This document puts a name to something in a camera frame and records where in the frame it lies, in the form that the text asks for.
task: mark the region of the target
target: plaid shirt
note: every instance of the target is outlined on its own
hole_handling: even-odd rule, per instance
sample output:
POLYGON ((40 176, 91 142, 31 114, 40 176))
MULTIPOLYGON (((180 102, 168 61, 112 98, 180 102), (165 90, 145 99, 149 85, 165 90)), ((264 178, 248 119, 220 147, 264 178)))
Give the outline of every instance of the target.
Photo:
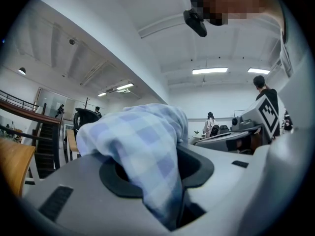
POLYGON ((182 202, 177 143, 188 143, 188 121, 177 107, 128 107, 85 124, 77 134, 82 156, 100 152, 123 166, 143 191, 143 202, 167 228, 174 229, 182 202))

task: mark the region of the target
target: staircase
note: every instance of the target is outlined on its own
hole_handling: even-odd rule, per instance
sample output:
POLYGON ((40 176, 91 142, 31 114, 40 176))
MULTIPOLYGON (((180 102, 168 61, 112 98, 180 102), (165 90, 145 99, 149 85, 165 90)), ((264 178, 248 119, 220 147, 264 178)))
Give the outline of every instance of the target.
MULTIPOLYGON (((53 126, 51 124, 43 123, 39 136, 52 139, 53 126)), ((39 178, 46 178, 55 171, 52 142, 38 141, 37 151, 35 152, 35 161, 39 178)))

